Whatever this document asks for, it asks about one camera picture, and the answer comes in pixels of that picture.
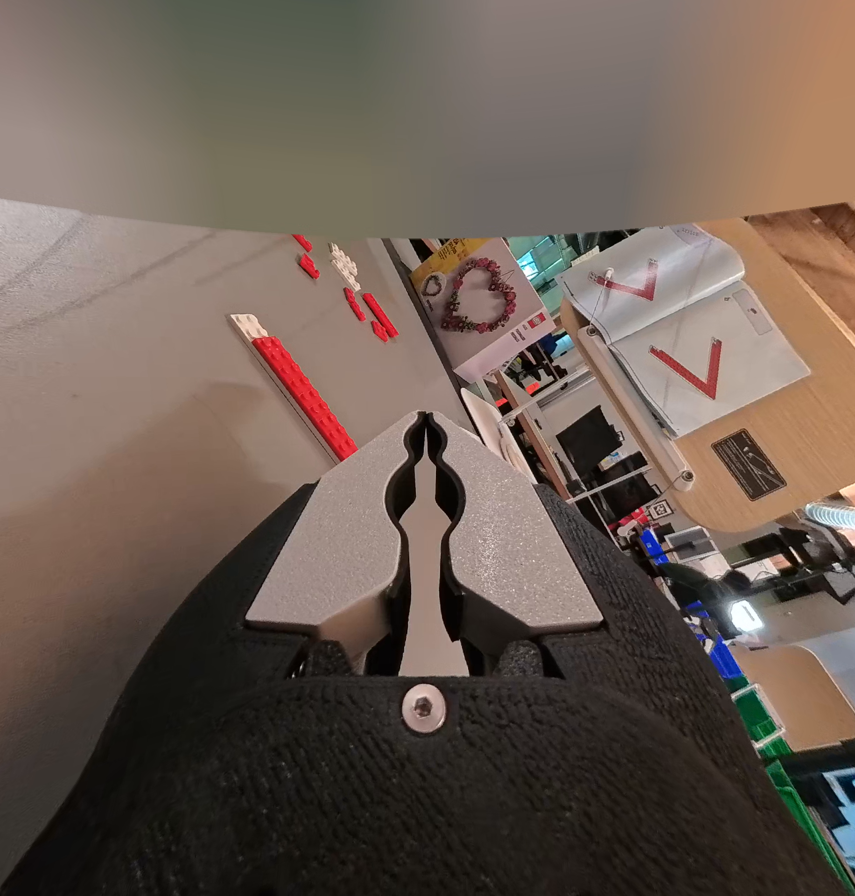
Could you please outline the black warning label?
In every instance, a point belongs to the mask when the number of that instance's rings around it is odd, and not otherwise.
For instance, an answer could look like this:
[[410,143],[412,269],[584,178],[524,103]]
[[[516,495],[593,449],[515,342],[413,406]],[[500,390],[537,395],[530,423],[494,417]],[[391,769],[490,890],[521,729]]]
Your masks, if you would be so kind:
[[788,487],[786,478],[746,428],[712,442],[711,448],[748,501],[759,501]]

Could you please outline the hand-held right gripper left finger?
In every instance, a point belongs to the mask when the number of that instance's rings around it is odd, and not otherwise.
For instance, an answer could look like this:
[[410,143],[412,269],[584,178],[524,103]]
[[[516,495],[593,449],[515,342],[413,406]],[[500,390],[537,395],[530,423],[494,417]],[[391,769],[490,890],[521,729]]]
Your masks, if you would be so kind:
[[320,478],[246,623],[337,642],[368,675],[399,673],[411,608],[400,519],[417,496],[426,416],[405,415]]

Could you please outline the yellow lego box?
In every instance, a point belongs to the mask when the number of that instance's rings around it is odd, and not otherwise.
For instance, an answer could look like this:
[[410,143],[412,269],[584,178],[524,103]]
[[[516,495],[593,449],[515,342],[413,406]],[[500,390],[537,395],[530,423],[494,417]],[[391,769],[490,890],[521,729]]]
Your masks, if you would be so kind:
[[410,282],[448,364],[468,384],[557,328],[504,238],[450,240]]

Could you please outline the white page holder bar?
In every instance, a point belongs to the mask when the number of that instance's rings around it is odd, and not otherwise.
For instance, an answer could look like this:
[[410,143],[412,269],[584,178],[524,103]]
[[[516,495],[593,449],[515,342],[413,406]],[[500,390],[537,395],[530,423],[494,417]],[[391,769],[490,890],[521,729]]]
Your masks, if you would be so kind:
[[691,490],[695,482],[694,471],[595,328],[578,330],[577,345],[646,459],[666,478],[669,487],[680,492]]

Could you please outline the narrow red lego plate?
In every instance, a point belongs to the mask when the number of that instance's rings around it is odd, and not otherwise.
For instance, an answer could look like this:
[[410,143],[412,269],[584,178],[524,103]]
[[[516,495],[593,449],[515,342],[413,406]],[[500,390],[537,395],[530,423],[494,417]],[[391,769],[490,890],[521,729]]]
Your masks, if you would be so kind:
[[387,327],[388,331],[392,335],[391,339],[397,338],[399,336],[399,331],[393,325],[392,321],[377,301],[377,298],[369,292],[362,292],[361,298],[365,302],[373,318],[379,320],[385,327]]

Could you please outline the long red lego plate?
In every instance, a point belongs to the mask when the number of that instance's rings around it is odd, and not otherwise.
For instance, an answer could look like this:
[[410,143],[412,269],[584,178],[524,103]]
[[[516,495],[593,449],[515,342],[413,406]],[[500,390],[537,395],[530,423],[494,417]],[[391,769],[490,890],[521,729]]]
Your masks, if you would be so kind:
[[336,462],[355,454],[355,442],[280,340],[266,335],[254,338],[251,345],[328,454]]

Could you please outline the long red and white brick strip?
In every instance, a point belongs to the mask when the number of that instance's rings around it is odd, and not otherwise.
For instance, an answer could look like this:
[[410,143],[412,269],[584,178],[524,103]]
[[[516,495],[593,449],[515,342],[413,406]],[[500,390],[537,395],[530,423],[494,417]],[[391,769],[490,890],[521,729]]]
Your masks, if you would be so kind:
[[279,374],[273,369],[273,364],[270,359],[254,346],[254,340],[270,338],[270,334],[267,330],[260,324],[256,316],[252,314],[228,315],[227,320],[232,329],[248,348],[256,363],[263,369],[264,374],[278,389],[289,407],[293,409],[300,421],[307,427],[316,442],[318,442],[322,452],[330,459],[331,464],[338,464],[341,461],[341,458],[332,450],[329,442],[325,440],[322,433],[315,425],[315,421],[310,419],[307,409],[300,403],[296,393],[289,389],[281,380]]

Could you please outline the wooden book stand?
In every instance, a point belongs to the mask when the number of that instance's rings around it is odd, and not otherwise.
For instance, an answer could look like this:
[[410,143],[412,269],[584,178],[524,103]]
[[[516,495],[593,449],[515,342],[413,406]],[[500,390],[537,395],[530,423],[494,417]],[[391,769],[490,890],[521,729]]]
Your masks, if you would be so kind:
[[[586,319],[564,305],[560,320],[626,431],[662,481],[662,496],[710,531],[744,532],[855,483],[855,201],[703,221],[746,263],[747,281],[802,357],[801,382],[699,428],[675,442],[693,474],[672,483],[664,449],[648,442],[639,407],[610,381],[614,368],[585,345]],[[715,452],[746,433],[784,484],[751,498]]]

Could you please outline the white desk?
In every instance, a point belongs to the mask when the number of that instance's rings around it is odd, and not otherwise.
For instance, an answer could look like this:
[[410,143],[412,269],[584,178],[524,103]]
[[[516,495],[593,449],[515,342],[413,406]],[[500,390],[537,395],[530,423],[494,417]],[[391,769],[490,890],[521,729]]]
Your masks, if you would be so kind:
[[814,653],[802,646],[729,647],[764,693],[791,749],[804,752],[855,739],[855,708]]

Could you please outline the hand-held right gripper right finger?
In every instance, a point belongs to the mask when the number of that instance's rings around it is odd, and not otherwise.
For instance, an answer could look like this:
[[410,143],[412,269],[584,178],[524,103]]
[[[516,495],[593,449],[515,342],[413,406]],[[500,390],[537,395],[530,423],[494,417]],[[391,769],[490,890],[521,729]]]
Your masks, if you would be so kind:
[[601,610],[537,487],[438,412],[427,414],[427,452],[449,521],[441,614],[469,673],[491,674],[511,643],[599,629]]

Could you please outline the blue storage bin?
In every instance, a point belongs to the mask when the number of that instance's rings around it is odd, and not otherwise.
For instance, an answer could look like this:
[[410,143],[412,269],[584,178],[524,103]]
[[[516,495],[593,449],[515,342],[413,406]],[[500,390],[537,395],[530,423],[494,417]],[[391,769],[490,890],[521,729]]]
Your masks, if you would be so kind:
[[686,622],[723,681],[744,678],[743,671],[710,617],[688,616]]

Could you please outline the black monitor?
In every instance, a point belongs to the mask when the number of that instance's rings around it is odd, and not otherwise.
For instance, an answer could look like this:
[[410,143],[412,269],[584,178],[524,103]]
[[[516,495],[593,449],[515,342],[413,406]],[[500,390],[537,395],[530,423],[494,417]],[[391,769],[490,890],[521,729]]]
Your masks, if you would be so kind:
[[623,444],[623,436],[597,405],[556,434],[576,475],[583,479]]

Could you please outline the white chair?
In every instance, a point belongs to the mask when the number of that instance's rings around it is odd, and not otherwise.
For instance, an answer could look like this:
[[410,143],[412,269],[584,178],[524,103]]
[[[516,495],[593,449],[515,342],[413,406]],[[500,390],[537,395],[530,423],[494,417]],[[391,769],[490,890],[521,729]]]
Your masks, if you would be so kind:
[[460,389],[463,404],[476,427],[481,441],[492,454],[506,461],[533,485],[538,484],[518,442],[507,423],[502,421],[496,405],[487,402],[467,388]]

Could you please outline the lego instruction booklet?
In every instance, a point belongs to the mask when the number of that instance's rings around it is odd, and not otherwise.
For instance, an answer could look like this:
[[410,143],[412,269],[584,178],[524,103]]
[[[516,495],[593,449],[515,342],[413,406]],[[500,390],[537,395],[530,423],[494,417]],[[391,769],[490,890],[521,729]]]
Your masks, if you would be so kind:
[[680,438],[810,375],[745,272],[725,241],[682,224],[639,230],[558,282]]

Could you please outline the green plastic bin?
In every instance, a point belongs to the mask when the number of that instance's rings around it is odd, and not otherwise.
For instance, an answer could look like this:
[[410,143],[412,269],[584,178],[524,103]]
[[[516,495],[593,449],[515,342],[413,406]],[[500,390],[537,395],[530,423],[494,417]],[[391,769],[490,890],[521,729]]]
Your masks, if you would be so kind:
[[779,793],[783,803],[805,832],[826,863],[835,873],[846,894],[855,895],[855,881],[839,858],[834,846],[814,821],[811,812],[803,802],[798,790],[783,766],[783,760],[791,757],[793,751],[788,745],[778,714],[772,709],[763,690],[744,676],[723,678],[729,695],[738,711],[758,758]]

